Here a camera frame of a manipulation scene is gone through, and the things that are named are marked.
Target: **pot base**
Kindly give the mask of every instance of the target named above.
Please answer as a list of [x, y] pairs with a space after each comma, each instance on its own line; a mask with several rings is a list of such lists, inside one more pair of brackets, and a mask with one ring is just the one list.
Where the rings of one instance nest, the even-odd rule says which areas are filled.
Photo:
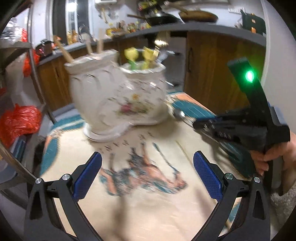
[[95, 142], [108, 142], [112, 141], [120, 136], [122, 136], [126, 131], [128, 131], [129, 128], [132, 126], [138, 126], [138, 125], [144, 125], [144, 126], [149, 126], [149, 125], [156, 125], [159, 124], [163, 121], [165, 121], [168, 117], [168, 106], [165, 105], [166, 108], [162, 112], [160, 116], [158, 116], [156, 119], [153, 120], [145, 120], [145, 121], [131, 121], [131, 122], [125, 122], [122, 123], [121, 125], [118, 125], [114, 128], [112, 128], [109, 131], [104, 131], [102, 133], [95, 133], [92, 131], [91, 126], [88, 123], [84, 124], [83, 128], [83, 133], [87, 138], [89, 138], [92, 141]]

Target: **brown pan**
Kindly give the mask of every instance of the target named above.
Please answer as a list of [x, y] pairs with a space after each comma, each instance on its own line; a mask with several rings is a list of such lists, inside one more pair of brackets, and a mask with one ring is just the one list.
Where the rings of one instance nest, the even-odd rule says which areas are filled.
[[184, 22], [197, 21], [197, 22], [215, 23], [218, 20], [218, 16], [211, 12], [206, 12], [201, 10], [195, 10], [195, 11], [187, 10], [179, 6], [178, 4], [171, 3], [169, 1], [165, 1], [164, 4], [166, 6], [170, 6], [172, 8], [180, 10], [181, 12], [179, 12], [179, 16]]

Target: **frying pan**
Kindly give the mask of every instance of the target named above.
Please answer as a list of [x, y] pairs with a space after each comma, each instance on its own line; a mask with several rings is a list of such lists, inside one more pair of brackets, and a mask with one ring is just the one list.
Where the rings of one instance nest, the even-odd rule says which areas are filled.
[[171, 3], [169, 1], [165, 1], [164, 4], [166, 6], [170, 6], [180, 10], [181, 12], [179, 12], [179, 16], [184, 22], [197, 21], [197, 22], [215, 23], [218, 20], [218, 16], [211, 12], [206, 12], [201, 10], [195, 10], [195, 11], [187, 10], [179, 6], [178, 4]]
[[181, 22], [180, 19], [178, 19], [174, 15], [164, 13], [164, 12], [160, 12], [160, 11], [158, 13], [155, 13], [153, 16], [148, 17], [148, 18], [138, 16], [138, 15], [131, 15], [131, 14], [128, 14], [127, 16], [130, 17], [130, 18], [138, 18], [138, 19], [146, 20], [147, 23], [150, 26]]

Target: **yellow flower decoration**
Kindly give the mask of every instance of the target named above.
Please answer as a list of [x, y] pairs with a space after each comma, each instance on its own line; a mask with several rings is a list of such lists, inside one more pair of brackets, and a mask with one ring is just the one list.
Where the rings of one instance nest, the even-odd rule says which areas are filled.
[[140, 96], [139, 96], [139, 95], [137, 95], [137, 94], [133, 94], [133, 95], [132, 95], [132, 98], [133, 98], [133, 100], [138, 100], [138, 99], [139, 99], [139, 97], [140, 97]]

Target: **printed illustration on tablecloth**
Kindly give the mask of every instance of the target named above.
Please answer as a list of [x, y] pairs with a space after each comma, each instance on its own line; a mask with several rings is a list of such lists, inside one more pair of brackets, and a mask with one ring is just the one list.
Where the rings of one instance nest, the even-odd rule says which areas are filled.
[[147, 155], [145, 145], [145, 142], [141, 143], [142, 156], [137, 153], [135, 147], [131, 147], [130, 158], [126, 160], [129, 168], [123, 168], [119, 171], [115, 171], [112, 167], [115, 154], [110, 154], [109, 169], [101, 168], [99, 176], [100, 181], [106, 186], [108, 194], [122, 196], [131, 193], [136, 188], [176, 194], [186, 188], [187, 183], [182, 178], [181, 173], [166, 160], [159, 147], [153, 143], [153, 146], [160, 152], [167, 165], [173, 169], [173, 180], [168, 179], [153, 164], [153, 161]]

